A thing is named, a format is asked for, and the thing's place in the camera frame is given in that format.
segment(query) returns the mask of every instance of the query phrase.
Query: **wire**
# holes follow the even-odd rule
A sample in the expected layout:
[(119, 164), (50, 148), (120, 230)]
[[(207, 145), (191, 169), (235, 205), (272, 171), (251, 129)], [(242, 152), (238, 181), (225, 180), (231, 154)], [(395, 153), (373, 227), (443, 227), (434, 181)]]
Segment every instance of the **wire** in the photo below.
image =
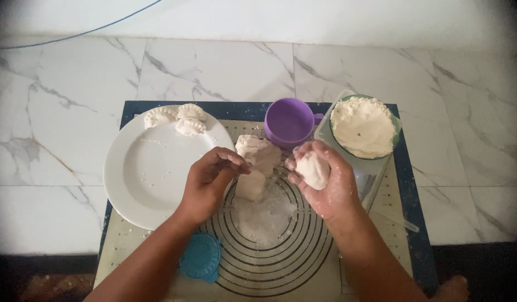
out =
[(46, 44), (50, 44), (50, 43), (55, 43), (55, 42), (59, 42), (59, 41), (64, 41), (64, 40), (68, 40), (68, 39), (72, 39), (72, 38), (76, 38), (76, 37), (79, 37), (79, 36), (83, 36), (84, 34), (88, 34), (88, 33), (92, 33), (94, 31), (97, 31), (97, 30), (101, 30), (101, 29), (105, 29), (106, 27), (108, 26), (111, 26), (113, 24), (116, 24), (116, 23), (119, 23), (121, 22), (122, 20), (126, 20), (128, 19), (129, 17), (132, 17), (133, 15), (135, 14), (138, 14), (146, 9), (148, 9), (149, 7), (151, 7), (152, 5), (158, 3), (158, 2), (162, 2), (163, 0), (157, 0), (155, 1), (154, 3), (151, 3), (147, 6), (145, 6), (144, 8), (142, 8), (141, 10), (138, 10), (134, 13), (131, 13), (129, 14), (128, 16), (124, 17), (124, 18), (121, 18), (115, 22), (112, 22), (110, 24), (106, 24), (104, 26), (100, 26), (99, 28), (97, 29), (94, 29), (94, 30), (90, 30), (90, 31), (86, 31), (86, 32), (82, 32), (82, 33), (79, 33), (79, 34), (75, 34), (74, 36), (70, 36), (70, 37), (66, 37), (66, 38), (61, 38), (61, 39), (57, 39), (57, 40), (52, 40), (52, 41), (48, 41), (48, 42), (42, 42), (42, 43), (37, 43), (37, 44), (30, 44), (30, 45), (21, 45), (21, 46), (11, 46), (11, 47), (1, 47), (0, 48), (0, 51), (1, 50), (4, 50), (4, 49), (18, 49), (18, 48), (27, 48), (27, 47), (34, 47), (34, 46), (40, 46), (40, 45), (46, 45)]

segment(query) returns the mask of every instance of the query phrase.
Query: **marble tile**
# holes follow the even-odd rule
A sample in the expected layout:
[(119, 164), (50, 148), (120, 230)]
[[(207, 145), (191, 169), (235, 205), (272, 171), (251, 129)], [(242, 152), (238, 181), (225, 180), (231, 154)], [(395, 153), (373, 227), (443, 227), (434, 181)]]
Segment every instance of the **marble tile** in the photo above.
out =
[(473, 244), (483, 239), (469, 187), (417, 187), (430, 244)]
[(81, 37), (0, 51), (0, 185), (102, 185), (145, 43)]
[(273, 102), (294, 95), (291, 44), (149, 39), (136, 99)]
[(297, 98), (331, 102), (349, 88), (397, 104), (419, 186), (467, 186), (428, 51), (294, 45)]
[(469, 185), (517, 185), (517, 57), (433, 59)]
[(517, 239), (517, 187), (471, 187), (484, 242)]
[(103, 187), (0, 186), (0, 254), (97, 253)]

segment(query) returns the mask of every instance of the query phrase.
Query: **crimped dumpling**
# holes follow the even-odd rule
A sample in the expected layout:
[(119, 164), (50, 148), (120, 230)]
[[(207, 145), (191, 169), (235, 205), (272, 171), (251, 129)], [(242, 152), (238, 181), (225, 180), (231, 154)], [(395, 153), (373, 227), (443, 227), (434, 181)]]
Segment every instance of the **crimped dumpling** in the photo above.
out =
[(168, 106), (150, 109), (145, 115), (145, 129), (170, 124), (178, 119), (176, 112)]
[(175, 129), (181, 134), (193, 136), (203, 134), (207, 127), (196, 118), (181, 118), (176, 123)]
[(195, 118), (201, 121), (207, 120), (207, 114), (204, 110), (195, 104), (184, 104), (178, 109), (178, 118)]

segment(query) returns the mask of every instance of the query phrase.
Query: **white wall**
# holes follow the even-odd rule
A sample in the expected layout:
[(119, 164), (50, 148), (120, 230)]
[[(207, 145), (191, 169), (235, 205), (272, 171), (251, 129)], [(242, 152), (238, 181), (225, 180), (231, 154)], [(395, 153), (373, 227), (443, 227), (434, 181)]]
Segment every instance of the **white wall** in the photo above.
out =
[[(6, 35), (74, 34), (154, 0), (15, 0)], [(492, 0), (164, 0), (99, 36), (517, 51), (517, 17)]]

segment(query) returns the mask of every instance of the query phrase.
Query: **purple cup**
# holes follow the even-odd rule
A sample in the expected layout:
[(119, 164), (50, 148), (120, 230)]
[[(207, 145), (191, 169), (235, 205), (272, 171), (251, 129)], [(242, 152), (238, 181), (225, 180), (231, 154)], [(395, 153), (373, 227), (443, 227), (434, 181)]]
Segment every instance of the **purple cup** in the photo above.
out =
[(290, 150), (303, 144), (320, 123), (323, 114), (313, 111), (303, 101), (293, 97), (273, 102), (264, 119), (264, 131), (277, 147)]

